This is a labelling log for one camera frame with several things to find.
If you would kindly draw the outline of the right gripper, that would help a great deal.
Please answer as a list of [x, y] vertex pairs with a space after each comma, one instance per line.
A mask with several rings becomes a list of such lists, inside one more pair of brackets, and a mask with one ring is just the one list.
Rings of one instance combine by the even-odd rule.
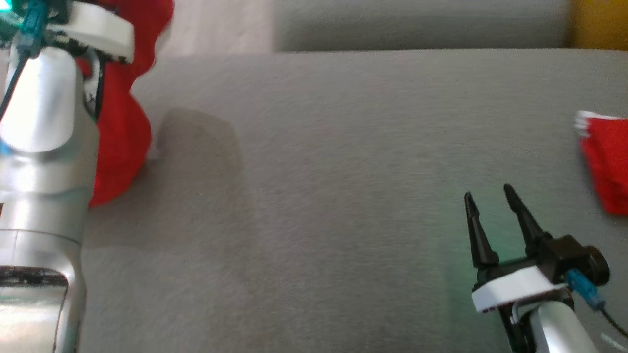
[[466, 192], [472, 263], [482, 269], [472, 293], [476, 310], [499, 313], [512, 353], [599, 353], [575, 313], [574, 294], [593, 311], [605, 310], [598, 288], [610, 280], [606, 258], [598, 248], [584, 246], [571, 235], [552, 239], [511, 184], [504, 184], [504, 192], [529, 258], [499, 264], [477, 204]]

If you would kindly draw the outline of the large grey sofa seat cushion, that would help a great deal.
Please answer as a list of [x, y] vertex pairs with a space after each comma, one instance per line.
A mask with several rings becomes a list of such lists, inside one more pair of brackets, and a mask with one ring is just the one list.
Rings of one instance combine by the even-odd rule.
[[511, 183], [597, 246], [628, 329], [628, 218], [574, 119], [628, 115], [628, 53], [418, 50], [161, 58], [134, 84], [149, 159], [90, 212], [81, 353], [506, 353], [475, 311], [464, 193], [502, 260]]

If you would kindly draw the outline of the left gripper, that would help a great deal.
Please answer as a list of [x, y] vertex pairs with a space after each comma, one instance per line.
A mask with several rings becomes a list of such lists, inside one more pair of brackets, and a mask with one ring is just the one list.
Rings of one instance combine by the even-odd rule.
[[0, 0], [0, 43], [13, 40], [29, 6], [38, 1], [47, 9], [43, 46], [62, 48], [74, 56], [92, 48], [116, 62], [134, 62], [133, 24], [105, 7], [80, 0]]

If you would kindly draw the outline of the yellow cushion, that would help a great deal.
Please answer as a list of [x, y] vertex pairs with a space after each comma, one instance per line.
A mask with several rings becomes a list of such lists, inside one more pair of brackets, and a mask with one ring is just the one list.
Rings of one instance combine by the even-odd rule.
[[628, 0], [571, 0], [570, 47], [628, 51]]

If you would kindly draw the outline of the red shorts wide white band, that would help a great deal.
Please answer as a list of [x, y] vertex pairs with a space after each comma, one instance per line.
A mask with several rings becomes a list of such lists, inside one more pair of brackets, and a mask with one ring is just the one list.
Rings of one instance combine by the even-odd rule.
[[574, 127], [603, 209], [628, 216], [628, 118], [580, 110]]

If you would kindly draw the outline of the red shorts thin white stripes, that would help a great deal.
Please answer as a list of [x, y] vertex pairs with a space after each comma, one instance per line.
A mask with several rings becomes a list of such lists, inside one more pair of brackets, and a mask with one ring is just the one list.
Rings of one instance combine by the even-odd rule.
[[100, 141], [96, 183], [90, 206], [108, 203], [130, 187], [147, 159], [151, 125], [131, 94], [135, 81], [148, 72], [156, 58], [157, 39], [170, 24], [174, 0], [86, 0], [114, 10], [133, 24], [135, 56], [132, 63], [108, 62], [104, 72], [103, 106], [97, 121]]

